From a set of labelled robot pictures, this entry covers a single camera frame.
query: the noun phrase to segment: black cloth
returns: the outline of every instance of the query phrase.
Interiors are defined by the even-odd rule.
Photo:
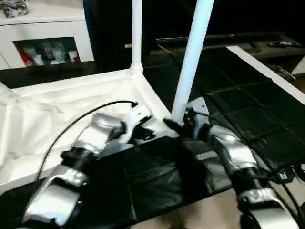
[[[209,150],[205,143],[165,137],[102,158],[92,165],[83,206],[71,228],[124,228],[229,189],[224,168]],[[19,225],[39,184],[1,196],[1,228]]]

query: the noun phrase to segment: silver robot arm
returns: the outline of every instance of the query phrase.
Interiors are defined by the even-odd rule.
[[[91,162],[112,141],[127,143],[133,130],[142,128],[142,124],[150,118],[150,111],[140,104],[122,119],[95,114],[71,149],[62,152],[62,163],[55,167],[31,198],[21,228],[60,228],[73,221],[82,204],[81,193],[90,182],[86,172]]]
[[[192,122],[193,138],[205,141],[215,151],[237,195],[242,229],[299,229],[283,203],[260,175],[251,149],[231,130],[210,125],[203,98],[188,104],[187,123]]]

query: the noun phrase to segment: floor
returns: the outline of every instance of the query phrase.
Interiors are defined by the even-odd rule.
[[[273,186],[293,206],[284,189],[277,184]],[[288,187],[297,202],[305,201],[305,185],[297,179]],[[134,225],[132,229],[169,229],[184,226],[188,229],[239,229],[239,211],[234,191],[228,190],[213,197],[184,206],[168,214]]]

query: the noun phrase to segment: black cable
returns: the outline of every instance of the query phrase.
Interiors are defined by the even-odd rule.
[[[229,128],[226,124],[224,124],[224,122],[220,121],[220,119],[218,119],[218,118],[215,118],[215,117],[213,117],[213,116],[211,116],[211,115],[209,115],[209,114],[200,113],[200,112],[195,112],[195,114],[197,114],[197,115],[203,115],[203,116],[206,116],[206,117],[208,117],[208,118],[210,118],[210,119],[212,119],[212,120],[215,120],[215,121],[219,122],[221,125],[223,125],[225,128],[227,128],[227,129],[233,131],[233,130],[232,130],[231,128]]]
[[[300,226],[302,227],[302,229],[305,229],[305,218],[304,218],[304,215],[302,213],[302,210],[299,206],[299,204],[297,203],[295,197],[292,195],[291,191],[289,190],[289,188],[287,187],[286,184],[282,184],[283,188],[285,189],[286,193],[288,194],[289,198],[292,200],[295,208],[296,208],[296,211],[297,211],[297,214],[298,214],[298,219],[300,222]]]
[[[208,117],[208,118],[210,118],[210,119],[212,119],[212,120],[215,120],[215,121],[219,122],[219,123],[220,123],[221,125],[223,125],[224,127],[228,128],[228,126],[225,125],[222,121],[220,121],[220,120],[217,119],[217,118],[214,118],[214,117],[210,116],[209,114],[204,114],[204,113],[200,113],[200,112],[195,112],[195,114],[206,116],[206,117]],[[261,158],[262,161],[266,164],[266,166],[270,169],[271,173],[274,174],[274,170],[273,170],[273,168],[271,167],[271,165],[269,164],[269,162],[266,161],[266,160],[264,160],[262,157],[260,157],[260,158]],[[286,184],[282,184],[282,186],[283,186],[285,192],[288,194],[288,196],[289,196],[289,198],[291,199],[291,201],[293,202],[293,204],[294,204],[294,206],[295,206],[295,208],[296,208],[296,211],[297,211],[297,213],[298,213],[297,215],[294,214],[294,215],[292,215],[292,216],[294,217],[294,219],[296,220],[296,222],[298,222],[299,226],[300,226],[302,229],[305,229],[305,217],[304,217],[304,215],[303,215],[303,213],[302,213],[302,211],[301,211],[301,209],[300,209],[300,207],[299,207],[299,205],[298,205],[298,203],[297,203],[295,197],[294,197],[293,194],[290,192],[290,190],[289,190],[289,188],[287,187]],[[283,204],[284,204],[285,206],[289,206],[288,203],[287,203],[281,196],[280,196],[280,200],[283,202]]]
[[[119,101],[113,101],[113,102],[110,102],[110,103],[106,103],[106,104],[103,104],[101,106],[98,106],[90,111],[88,111],[87,113],[81,115],[80,117],[78,117],[76,120],[74,120],[72,123],[70,123],[58,136],[57,138],[54,140],[54,142],[52,143],[52,145],[50,146],[50,148],[47,150],[47,152],[45,153],[44,155],[44,158],[42,160],[42,163],[41,163],[41,166],[38,170],[38,173],[37,173],[37,176],[36,176],[36,181],[39,180],[39,177],[41,175],[41,172],[42,172],[42,169],[43,169],[43,166],[44,166],[44,163],[46,162],[47,158],[48,158],[48,155],[50,154],[53,146],[55,145],[55,143],[58,141],[58,139],[60,139],[60,137],[67,131],[69,130],[74,124],[76,124],[78,121],[80,121],[82,118],[86,117],[87,115],[90,115],[91,113],[101,109],[101,108],[104,108],[104,107],[107,107],[107,106],[110,106],[110,105],[113,105],[113,104],[123,104],[123,103],[129,103],[129,104],[132,104],[132,105],[136,105],[137,103],[136,102],[132,102],[132,101],[128,101],[128,100],[119,100]]]
[[[273,190],[273,192],[277,195],[277,197],[280,199],[280,201],[284,204],[284,206],[287,208],[289,211],[290,215],[294,218],[294,220],[297,222],[298,221],[298,216],[292,209],[292,207],[289,206],[289,204],[284,200],[284,198],[279,194],[279,192],[270,184],[268,183],[268,186],[270,189]]]

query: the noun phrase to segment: white pole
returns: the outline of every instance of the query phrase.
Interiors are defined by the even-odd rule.
[[[213,4],[214,0],[198,0],[196,4],[172,110],[173,119],[180,124],[183,120],[185,105],[190,97]]]
[[[132,1],[132,64],[131,69],[143,72],[142,47],[142,0]]]

